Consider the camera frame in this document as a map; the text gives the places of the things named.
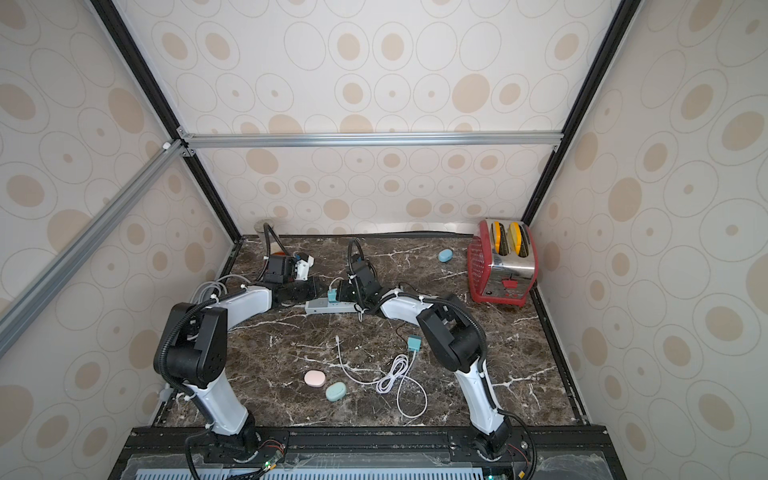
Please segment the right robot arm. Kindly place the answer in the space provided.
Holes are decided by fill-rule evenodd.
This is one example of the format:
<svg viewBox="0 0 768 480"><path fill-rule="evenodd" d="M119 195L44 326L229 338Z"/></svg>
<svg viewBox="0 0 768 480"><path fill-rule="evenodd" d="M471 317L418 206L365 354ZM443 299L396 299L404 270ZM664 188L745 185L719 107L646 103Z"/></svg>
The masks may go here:
<svg viewBox="0 0 768 480"><path fill-rule="evenodd" d="M378 314L421 329L438 363L458 381L476 431L474 448L484 459L500 459L512 436L512 423L524 433L528 429L519 416L502 409L496 398L487 369L486 334L468 307L453 294L437 297L385 289L356 238L347 247L346 271L360 316Z"/></svg>

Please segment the clear glass jar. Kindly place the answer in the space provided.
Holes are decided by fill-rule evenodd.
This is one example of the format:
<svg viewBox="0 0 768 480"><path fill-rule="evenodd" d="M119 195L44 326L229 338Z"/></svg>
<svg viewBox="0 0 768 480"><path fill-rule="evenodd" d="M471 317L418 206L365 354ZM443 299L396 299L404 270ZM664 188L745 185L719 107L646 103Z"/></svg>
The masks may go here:
<svg viewBox="0 0 768 480"><path fill-rule="evenodd" d="M276 235L273 225L267 219L258 220L254 224L254 232L260 236Z"/></svg>

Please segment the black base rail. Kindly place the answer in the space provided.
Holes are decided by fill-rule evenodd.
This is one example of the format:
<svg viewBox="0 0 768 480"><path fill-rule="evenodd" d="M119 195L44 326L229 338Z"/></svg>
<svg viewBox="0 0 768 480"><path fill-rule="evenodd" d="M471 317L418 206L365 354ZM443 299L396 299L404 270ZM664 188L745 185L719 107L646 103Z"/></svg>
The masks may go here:
<svg viewBox="0 0 768 480"><path fill-rule="evenodd" d="M259 428L238 462L199 428L133 430L112 479L622 479L602 426L516 430L496 460L467 427Z"/></svg>

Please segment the diagonal aluminium rail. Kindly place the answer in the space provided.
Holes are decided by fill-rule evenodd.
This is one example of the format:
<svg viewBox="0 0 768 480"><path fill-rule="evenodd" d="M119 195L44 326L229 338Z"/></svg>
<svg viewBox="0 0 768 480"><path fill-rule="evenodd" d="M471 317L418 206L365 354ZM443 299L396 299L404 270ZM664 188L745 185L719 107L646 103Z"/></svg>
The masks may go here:
<svg viewBox="0 0 768 480"><path fill-rule="evenodd" d="M118 224L143 198L163 172L181 155L177 139L161 149L91 219L87 226L14 299L1 317L1 353L6 354L34 320L63 289Z"/></svg>

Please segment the green earbud case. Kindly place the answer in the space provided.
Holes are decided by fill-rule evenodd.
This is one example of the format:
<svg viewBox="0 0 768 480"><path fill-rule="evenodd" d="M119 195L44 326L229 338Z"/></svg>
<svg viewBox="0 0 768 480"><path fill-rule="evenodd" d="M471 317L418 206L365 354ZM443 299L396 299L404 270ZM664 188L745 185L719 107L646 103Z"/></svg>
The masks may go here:
<svg viewBox="0 0 768 480"><path fill-rule="evenodd" d="M347 386L344 382L335 382L325 390L326 399L329 402L337 402L343 399L347 394Z"/></svg>

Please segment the pink earbud case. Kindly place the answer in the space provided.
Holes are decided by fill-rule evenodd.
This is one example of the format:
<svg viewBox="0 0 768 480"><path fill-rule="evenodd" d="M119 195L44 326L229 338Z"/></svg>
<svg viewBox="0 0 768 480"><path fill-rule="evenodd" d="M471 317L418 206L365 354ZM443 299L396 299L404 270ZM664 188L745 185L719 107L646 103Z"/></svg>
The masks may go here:
<svg viewBox="0 0 768 480"><path fill-rule="evenodd" d="M320 370L309 370L304 375L304 382L309 387L320 388L326 383L326 375Z"/></svg>

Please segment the horizontal aluminium rail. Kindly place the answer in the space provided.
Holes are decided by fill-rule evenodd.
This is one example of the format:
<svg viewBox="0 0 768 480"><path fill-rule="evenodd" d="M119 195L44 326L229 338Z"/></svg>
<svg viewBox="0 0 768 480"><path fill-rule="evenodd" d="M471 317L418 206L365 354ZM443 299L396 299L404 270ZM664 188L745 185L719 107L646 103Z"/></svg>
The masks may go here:
<svg viewBox="0 0 768 480"><path fill-rule="evenodd" d="M558 145L559 131L199 134L181 138L193 149L358 148L484 145Z"/></svg>

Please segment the red silver toaster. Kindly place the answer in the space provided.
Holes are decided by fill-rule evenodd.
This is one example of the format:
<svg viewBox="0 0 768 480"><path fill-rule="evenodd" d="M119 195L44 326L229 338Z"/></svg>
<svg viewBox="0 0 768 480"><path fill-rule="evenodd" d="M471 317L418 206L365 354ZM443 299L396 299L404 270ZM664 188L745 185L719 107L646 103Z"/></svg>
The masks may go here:
<svg viewBox="0 0 768 480"><path fill-rule="evenodd" d="M467 268L475 302L524 306L538 275L529 227L512 220L481 220L468 246Z"/></svg>

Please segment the blue earbud case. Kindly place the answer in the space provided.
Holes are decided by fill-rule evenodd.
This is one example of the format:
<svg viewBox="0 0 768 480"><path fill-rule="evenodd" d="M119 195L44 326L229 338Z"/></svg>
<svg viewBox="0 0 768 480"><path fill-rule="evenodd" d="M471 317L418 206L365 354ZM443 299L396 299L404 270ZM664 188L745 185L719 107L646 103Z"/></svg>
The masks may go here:
<svg viewBox="0 0 768 480"><path fill-rule="evenodd" d="M437 256L437 258L438 258L438 260L439 260L441 263L447 263L447 262L449 262L449 261L451 261L451 260L452 260L453 256L454 256L454 252L453 252L453 250L452 250L452 249L448 249L448 248L446 248L446 249L443 249L443 250L441 250L441 251L438 253L438 256Z"/></svg>

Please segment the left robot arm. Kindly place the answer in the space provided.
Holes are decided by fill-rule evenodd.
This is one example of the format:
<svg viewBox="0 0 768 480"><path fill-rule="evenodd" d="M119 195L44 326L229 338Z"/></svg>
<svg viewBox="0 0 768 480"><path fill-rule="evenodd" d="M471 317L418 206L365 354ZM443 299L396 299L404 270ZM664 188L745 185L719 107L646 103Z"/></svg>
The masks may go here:
<svg viewBox="0 0 768 480"><path fill-rule="evenodd" d="M226 376L228 333L257 315L312 300L321 289L310 275L313 256L287 249L269 224L263 236L256 278L226 275L202 289L207 296L174 305L153 359L155 372L203 415L214 444L242 455L254 453L261 437Z"/></svg>

